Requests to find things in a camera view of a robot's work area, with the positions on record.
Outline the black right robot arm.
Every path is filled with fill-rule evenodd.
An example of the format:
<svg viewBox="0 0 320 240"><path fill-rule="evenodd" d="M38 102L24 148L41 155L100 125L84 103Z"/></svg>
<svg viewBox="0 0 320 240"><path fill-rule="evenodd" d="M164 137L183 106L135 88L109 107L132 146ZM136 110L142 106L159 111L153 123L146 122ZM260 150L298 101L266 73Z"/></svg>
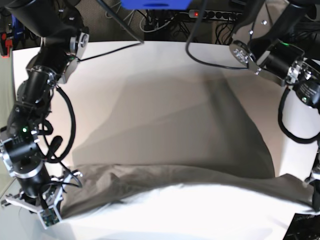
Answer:
<svg viewBox="0 0 320 240"><path fill-rule="evenodd" d="M38 198L51 187L39 136L53 132L47 116L51 109L52 91L66 83L75 71L89 40L79 10L71 1L63 1L59 12L51 0L3 0L0 3L28 30L41 38L39 52L26 67L28 78L17 91L17 99L0 130L0 149L10 170L18 179L23 193Z"/></svg>

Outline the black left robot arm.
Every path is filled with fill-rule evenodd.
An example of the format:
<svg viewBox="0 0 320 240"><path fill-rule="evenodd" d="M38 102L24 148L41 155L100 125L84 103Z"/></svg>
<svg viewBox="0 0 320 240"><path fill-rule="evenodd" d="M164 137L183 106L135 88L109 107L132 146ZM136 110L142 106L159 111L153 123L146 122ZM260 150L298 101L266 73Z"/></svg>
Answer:
<svg viewBox="0 0 320 240"><path fill-rule="evenodd" d="M249 0L233 31L229 49L239 63L285 90L277 121L281 131L298 144L319 143L320 136L301 138L283 124L283 110L291 90L310 108L320 108L320 66L305 59L301 48L281 40L318 0Z"/></svg>

